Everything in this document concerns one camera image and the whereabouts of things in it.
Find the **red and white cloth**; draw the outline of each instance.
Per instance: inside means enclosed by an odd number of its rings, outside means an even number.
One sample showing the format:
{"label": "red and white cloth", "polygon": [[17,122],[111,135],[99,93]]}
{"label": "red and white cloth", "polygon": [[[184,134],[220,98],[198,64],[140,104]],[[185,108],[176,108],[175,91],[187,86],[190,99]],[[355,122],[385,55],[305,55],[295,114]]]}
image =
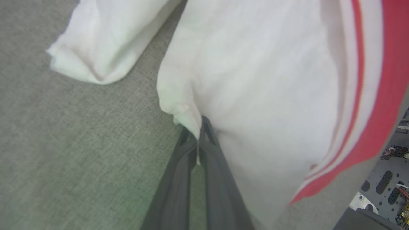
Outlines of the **red and white cloth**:
{"label": "red and white cloth", "polygon": [[[81,0],[51,68],[123,78],[178,2]],[[158,74],[161,109],[196,137],[210,119],[247,208],[271,227],[379,153],[409,83],[408,23],[405,0],[189,0]]]}

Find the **thin red stripe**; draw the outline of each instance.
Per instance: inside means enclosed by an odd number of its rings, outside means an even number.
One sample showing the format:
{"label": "thin red stripe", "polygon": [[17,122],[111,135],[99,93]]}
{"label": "thin red stripe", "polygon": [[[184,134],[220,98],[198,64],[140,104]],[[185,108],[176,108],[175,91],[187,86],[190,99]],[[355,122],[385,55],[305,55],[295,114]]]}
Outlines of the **thin red stripe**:
{"label": "thin red stripe", "polygon": [[409,1],[383,0],[384,58],[378,95],[371,117],[350,154],[335,169],[304,187],[293,202],[314,196],[343,170],[368,160],[382,150],[394,129],[409,84]]}
{"label": "thin red stripe", "polygon": [[358,110],[359,110],[361,94],[362,94],[362,86],[364,83],[364,68],[365,68],[364,54],[365,52],[364,52],[364,36],[362,33],[361,6],[358,0],[352,0],[352,7],[354,10],[354,15],[355,15],[355,32],[356,32],[356,39],[357,39],[357,55],[358,55],[358,74],[357,76],[358,76],[358,80],[357,80],[357,88],[356,88],[356,93],[355,93],[354,108],[352,110],[351,123],[349,124],[348,130],[346,131],[344,140],[342,141],[342,144],[341,144],[341,148],[339,149],[335,157],[331,160],[331,162],[328,165],[326,165],[323,169],[321,169],[320,171],[308,177],[308,179],[326,170],[340,156],[341,152],[345,148],[346,142],[348,141],[352,133],[352,130],[355,127],[356,119],[358,116]]}

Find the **wrinkled white fabric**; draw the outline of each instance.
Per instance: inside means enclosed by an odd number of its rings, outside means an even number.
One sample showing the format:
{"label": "wrinkled white fabric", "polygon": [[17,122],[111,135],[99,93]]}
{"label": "wrinkled white fabric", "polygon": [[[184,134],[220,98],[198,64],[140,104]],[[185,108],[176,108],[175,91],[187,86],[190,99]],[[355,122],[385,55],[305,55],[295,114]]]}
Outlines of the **wrinkled white fabric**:
{"label": "wrinkled white fabric", "polygon": [[123,78],[180,0],[81,0],[47,52],[51,69],[80,81]]}
{"label": "wrinkled white fabric", "polygon": [[337,123],[323,10],[320,0],[189,0],[157,80],[161,109],[196,137],[209,118],[248,209],[269,227]]}

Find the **round hole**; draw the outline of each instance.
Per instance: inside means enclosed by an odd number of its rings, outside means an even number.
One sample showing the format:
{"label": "round hole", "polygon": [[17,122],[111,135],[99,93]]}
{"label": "round hole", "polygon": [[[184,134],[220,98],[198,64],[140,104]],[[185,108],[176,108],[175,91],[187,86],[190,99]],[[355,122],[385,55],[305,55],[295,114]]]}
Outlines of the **round hole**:
{"label": "round hole", "polygon": [[372,205],[367,205],[365,207],[366,210],[373,212],[373,206]]}

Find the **gray textured surface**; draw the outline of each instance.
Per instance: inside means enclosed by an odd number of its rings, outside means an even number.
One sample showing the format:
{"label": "gray textured surface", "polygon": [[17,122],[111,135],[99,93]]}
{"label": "gray textured surface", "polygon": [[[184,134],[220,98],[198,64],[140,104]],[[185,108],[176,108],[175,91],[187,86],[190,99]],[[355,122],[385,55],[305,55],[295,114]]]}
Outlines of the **gray textured surface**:
{"label": "gray textured surface", "polygon": [[[50,71],[44,52],[76,3],[0,3],[0,230],[137,229],[179,136],[155,84],[182,8],[126,78],[99,86]],[[273,228],[332,229],[375,160],[284,210]],[[194,170],[193,230],[205,229],[203,176]]]}

